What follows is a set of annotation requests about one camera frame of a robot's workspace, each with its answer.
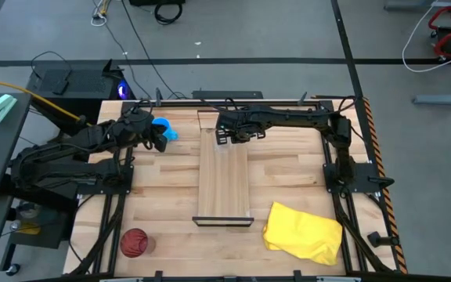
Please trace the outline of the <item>orange black hazard tape strip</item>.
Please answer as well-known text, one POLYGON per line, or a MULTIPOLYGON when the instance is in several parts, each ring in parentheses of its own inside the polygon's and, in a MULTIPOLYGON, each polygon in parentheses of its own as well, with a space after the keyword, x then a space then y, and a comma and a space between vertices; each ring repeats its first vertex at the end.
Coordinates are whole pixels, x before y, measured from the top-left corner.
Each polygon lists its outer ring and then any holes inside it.
POLYGON ((397 229, 393 205, 388 190, 388 187, 391 186, 394 181, 392 179, 387 179, 385 175, 385 170, 381 156, 381 149, 377 139, 377 133, 375 130, 372 110, 370 108, 370 101, 367 98, 363 99, 363 106, 366 113, 368 129, 370 132, 371 146, 373 148, 373 157, 374 157, 373 162, 377 167, 378 176, 380 180, 381 198, 383 199, 384 202, 386 230, 388 232, 389 237, 391 237, 392 240, 394 241, 393 245, 391 246, 391 250, 395 258, 395 263, 398 271, 402 274, 407 274, 408 269, 406 266, 406 259, 403 254, 402 245, 399 242, 399 231, 397 229))

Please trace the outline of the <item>yellow cloth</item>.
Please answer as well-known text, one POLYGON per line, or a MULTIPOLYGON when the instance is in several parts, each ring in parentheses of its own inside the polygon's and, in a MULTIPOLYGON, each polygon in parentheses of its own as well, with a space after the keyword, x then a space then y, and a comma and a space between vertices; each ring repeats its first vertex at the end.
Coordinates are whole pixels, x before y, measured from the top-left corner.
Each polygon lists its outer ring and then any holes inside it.
POLYGON ((308 259, 326 266, 337 265, 343 227, 334 219, 324 218, 273 202, 262 230, 265 247, 285 251, 298 259, 308 259))

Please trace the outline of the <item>grey tape roll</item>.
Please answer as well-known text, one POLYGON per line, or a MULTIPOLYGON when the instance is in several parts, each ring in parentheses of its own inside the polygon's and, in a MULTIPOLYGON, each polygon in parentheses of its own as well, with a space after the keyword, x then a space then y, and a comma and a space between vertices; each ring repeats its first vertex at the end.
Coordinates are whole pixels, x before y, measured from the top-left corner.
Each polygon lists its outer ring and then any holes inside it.
POLYGON ((41 205, 28 201, 20 202, 16 207, 16 213, 23 219, 34 219, 41 212, 41 205))

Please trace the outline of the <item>small black device on tower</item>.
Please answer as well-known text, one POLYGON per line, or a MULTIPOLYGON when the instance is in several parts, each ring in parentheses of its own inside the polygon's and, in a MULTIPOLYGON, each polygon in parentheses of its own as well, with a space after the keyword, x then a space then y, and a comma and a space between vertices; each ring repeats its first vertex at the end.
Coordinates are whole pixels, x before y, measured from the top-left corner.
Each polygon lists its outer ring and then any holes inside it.
POLYGON ((61 95, 63 95, 66 92, 68 85, 69 85, 69 81, 68 80, 59 81, 53 87, 52 93, 55 94, 55 95, 61 96, 61 95))

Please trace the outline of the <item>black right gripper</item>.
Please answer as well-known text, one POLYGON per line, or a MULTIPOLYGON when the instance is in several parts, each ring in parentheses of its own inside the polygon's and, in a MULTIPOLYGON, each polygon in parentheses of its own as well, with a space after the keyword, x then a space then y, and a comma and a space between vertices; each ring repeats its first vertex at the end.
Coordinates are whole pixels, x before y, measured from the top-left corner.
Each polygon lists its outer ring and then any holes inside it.
POLYGON ((249 121, 247 114, 221 112, 218 115, 215 136, 218 145, 228 143, 247 143, 252 137, 265 138, 265 129, 259 123, 249 121))

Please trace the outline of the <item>blue mug with handle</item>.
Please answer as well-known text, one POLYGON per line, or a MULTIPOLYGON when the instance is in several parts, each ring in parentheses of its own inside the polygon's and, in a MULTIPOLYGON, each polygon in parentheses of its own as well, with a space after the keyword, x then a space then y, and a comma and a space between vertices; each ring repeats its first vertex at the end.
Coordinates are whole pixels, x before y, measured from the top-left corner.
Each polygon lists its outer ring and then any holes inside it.
POLYGON ((176 141, 179 139, 179 134, 171 127, 171 123, 167 118, 156 117, 153 119, 152 123, 154 125, 162 125, 165 127, 163 136, 165 136, 168 141, 176 141))

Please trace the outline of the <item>black computer tower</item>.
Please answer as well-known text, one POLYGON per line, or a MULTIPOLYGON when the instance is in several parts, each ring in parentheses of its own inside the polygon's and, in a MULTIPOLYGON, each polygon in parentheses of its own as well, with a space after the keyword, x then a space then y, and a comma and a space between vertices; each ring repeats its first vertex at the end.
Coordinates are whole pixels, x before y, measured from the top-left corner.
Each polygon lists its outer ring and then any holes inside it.
POLYGON ((134 100, 123 69, 112 61, 105 63, 40 63, 34 67, 26 89, 94 125, 104 100, 134 100), (59 96, 53 87, 68 80, 66 92, 59 96))

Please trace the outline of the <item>black bar behind table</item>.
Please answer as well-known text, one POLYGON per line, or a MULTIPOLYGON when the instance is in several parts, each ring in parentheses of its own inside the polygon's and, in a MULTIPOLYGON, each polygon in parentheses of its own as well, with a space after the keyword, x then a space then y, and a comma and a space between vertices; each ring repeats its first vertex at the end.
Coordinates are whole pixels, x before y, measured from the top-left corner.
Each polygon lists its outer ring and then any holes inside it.
POLYGON ((191 95, 193 99, 263 99, 260 91, 195 90, 191 95))

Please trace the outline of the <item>black low cart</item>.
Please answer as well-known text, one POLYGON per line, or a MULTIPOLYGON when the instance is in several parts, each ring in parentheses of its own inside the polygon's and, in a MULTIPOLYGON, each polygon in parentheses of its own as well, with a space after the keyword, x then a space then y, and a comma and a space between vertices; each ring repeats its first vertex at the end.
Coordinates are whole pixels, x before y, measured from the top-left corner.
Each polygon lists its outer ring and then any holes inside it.
POLYGON ((19 246, 57 249, 60 243, 70 238, 72 213, 41 207, 34 219, 23 219, 16 209, 10 208, 9 228, 2 234, 8 237, 0 263, 0 271, 14 276, 20 271, 20 264, 12 262, 19 246))

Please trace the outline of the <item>grey desk foot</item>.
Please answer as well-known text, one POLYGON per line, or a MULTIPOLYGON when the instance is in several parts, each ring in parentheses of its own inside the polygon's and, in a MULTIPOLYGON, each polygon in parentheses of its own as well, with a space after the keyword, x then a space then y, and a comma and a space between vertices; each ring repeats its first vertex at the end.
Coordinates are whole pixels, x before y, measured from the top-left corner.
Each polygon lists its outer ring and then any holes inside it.
POLYGON ((451 95, 419 95, 413 99, 413 103, 451 106, 451 95))

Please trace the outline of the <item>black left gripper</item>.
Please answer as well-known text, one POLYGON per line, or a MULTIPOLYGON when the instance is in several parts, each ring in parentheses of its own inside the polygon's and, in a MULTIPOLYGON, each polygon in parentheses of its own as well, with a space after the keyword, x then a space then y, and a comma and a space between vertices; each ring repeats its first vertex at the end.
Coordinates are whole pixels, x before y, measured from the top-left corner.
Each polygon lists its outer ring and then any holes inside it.
POLYGON ((150 112, 135 108, 125 112, 128 122, 128 129, 135 136, 133 142, 135 146, 144 145, 145 148, 155 148, 163 153, 166 150, 168 139, 160 133, 160 126, 153 124, 153 115, 150 112))

